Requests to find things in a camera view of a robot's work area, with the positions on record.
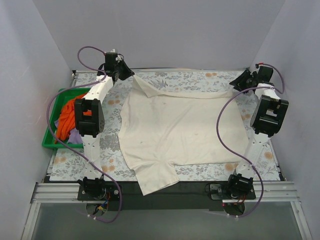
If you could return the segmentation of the cream white t shirt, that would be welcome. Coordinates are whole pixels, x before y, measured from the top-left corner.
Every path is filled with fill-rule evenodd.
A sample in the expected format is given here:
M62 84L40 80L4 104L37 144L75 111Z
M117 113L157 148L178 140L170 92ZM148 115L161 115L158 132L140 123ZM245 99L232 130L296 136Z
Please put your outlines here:
M230 91L166 92L135 76L120 116L120 150L143 195L176 184L176 166L235 163L249 142Z

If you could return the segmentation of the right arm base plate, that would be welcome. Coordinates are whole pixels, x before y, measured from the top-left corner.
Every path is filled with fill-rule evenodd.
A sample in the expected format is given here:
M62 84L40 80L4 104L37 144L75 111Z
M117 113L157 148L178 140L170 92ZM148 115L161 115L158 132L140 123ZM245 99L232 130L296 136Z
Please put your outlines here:
M255 200L256 194L252 187L248 194L244 194L241 191L231 189L226 182L210 182L204 187L205 193L212 200Z

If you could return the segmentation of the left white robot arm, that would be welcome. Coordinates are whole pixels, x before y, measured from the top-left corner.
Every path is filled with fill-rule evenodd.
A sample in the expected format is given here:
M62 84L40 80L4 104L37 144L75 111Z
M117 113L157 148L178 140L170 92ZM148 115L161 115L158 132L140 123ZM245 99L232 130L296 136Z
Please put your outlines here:
M103 199L107 193L100 158L100 139L105 128L102 102L117 80L123 81L134 75L117 50L106 52L104 59L98 68L97 83L74 103L75 128L81 136L84 156L88 159L84 178L79 183L84 192L95 200Z

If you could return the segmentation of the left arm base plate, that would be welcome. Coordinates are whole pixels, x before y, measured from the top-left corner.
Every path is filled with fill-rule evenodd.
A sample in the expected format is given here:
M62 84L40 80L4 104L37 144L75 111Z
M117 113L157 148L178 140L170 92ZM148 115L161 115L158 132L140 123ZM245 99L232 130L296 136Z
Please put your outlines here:
M120 205L120 191L114 184L105 184L101 190L88 190L79 186L77 198L78 201L87 201L88 203L103 204L108 200L108 207L117 209Z

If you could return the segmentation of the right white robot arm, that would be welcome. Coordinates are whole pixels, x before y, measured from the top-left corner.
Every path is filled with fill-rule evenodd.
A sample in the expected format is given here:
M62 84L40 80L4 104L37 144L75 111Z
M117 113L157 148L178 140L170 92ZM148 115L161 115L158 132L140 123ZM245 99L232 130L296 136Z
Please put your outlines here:
M248 68L229 84L238 92L248 93L253 91L257 99L250 120L253 133L249 137L249 143L243 159L229 176L226 193L232 199L245 199L254 193L253 181L256 172L253 166L258 162L267 142L277 134L283 124L289 102L278 96L280 90L276 90L271 78L274 71L280 73L274 66L268 63L257 63L255 70Z

